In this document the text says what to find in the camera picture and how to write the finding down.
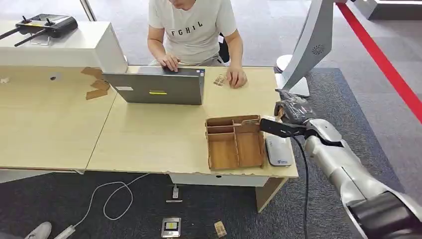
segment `white power bank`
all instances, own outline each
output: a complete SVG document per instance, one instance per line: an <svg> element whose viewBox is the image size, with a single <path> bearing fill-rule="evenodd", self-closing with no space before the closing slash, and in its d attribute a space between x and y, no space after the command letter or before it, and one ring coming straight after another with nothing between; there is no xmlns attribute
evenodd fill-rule
<svg viewBox="0 0 422 239"><path fill-rule="evenodd" d="M265 146L267 148L268 160L273 166L291 166L290 141L285 138L268 134L265 138Z"/></svg>

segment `black chair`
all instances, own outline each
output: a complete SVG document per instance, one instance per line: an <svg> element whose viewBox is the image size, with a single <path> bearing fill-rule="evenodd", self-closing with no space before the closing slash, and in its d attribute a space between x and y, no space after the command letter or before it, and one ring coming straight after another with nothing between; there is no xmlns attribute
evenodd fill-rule
<svg viewBox="0 0 422 239"><path fill-rule="evenodd" d="M230 60L230 55L228 53L228 45L225 41L223 34L220 33L220 36L223 37L223 42L218 41L218 43L220 44L220 51L218 53L220 54L220 57L222 58L223 62L227 63Z"/></svg>

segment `white cable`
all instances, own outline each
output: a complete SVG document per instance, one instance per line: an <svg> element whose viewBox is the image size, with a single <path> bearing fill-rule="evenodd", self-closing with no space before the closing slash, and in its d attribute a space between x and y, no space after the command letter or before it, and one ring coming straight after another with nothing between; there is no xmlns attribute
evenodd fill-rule
<svg viewBox="0 0 422 239"><path fill-rule="evenodd" d="M149 173L147 173L147 174L144 174L144 175L142 175L142 176L139 176L139 177L137 177L137 178L135 178L135 179L133 179L130 183L128 183L128 184L125 184L125 183L123 183L123 182L121 182L121 181L117 181L117 182L111 182L111 183L104 183L104 184L102 184L102 185L99 185L97 188L95 188L95 190L94 190L94 192L92 193L92 195L91 195L91 201L90 201L90 205L88 206L88 211L87 211L87 213L85 214L85 216L82 218L82 220L80 220L78 223L76 223L76 225L74 226L74 228L77 226L77 225L79 225L79 224L81 224L84 220L85 220L85 218L88 216L88 213L90 212L90 210L91 210L91 205L92 205L92 201L93 201L93 199L94 199L94 194L95 194L95 192L100 188L100 187L104 187L104 186L107 186L107 185L111 185L111 184L123 184L123 186L121 186L121 187L119 187L118 189L116 189L108 198L107 198L107 201L104 203L104 207L103 207L103 213L104 213L104 216L106 217L106 218L108 218L108 219L110 219L110 220L112 220L112 221L116 221L116 220L118 220L118 219L120 219L121 217L123 217L123 215L129 210L129 208L130 208L130 206L132 206L132 203L133 203L133 193L132 193L132 191L131 191L131 189L129 188L129 185L130 184L132 184L132 183L134 183L136 180L138 180L138 179L140 179L140 178L143 178L143 177L145 177L145 176L147 176L147 175L149 175ZM126 208L126 210L124 210L124 212L120 215L120 216L118 216L117 218L111 218L111 217L109 217L109 216L107 216L107 214L106 214L106 206L107 206L107 203L109 202L109 200L111 199L111 197L116 193L116 192L118 192L118 190L120 190L120 189L122 189L122 188L127 188L127 190L129 191L129 193L130 193L130 203L129 203L129 206L127 206L127 208Z"/></svg>

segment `red floor stripe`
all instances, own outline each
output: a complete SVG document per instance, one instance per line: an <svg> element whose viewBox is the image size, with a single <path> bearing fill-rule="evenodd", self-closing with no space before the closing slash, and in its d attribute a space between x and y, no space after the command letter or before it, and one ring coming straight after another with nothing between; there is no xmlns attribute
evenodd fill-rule
<svg viewBox="0 0 422 239"><path fill-rule="evenodd" d="M349 23L350 27L355 32L356 36L362 42L368 53L372 56L372 59L374 59L375 63L377 63L378 67L390 81L391 85L393 85L394 89L396 89L400 97L402 97L413 114L415 114L415 116L422 123L422 103L418 96L406 84L405 80L402 78L402 76L400 76L400 74L387 59L375 41L356 19L355 15L353 15L349 7L345 3L337 2L336 4L344 18Z"/></svg>

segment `speaker grille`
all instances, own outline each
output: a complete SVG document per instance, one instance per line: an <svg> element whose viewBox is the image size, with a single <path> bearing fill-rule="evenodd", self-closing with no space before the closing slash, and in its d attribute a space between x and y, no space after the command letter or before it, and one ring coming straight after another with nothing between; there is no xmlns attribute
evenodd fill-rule
<svg viewBox="0 0 422 239"><path fill-rule="evenodd" d="M323 53L325 50L325 46L324 45L316 45L312 48L312 54L313 55L320 55L321 53Z"/></svg>

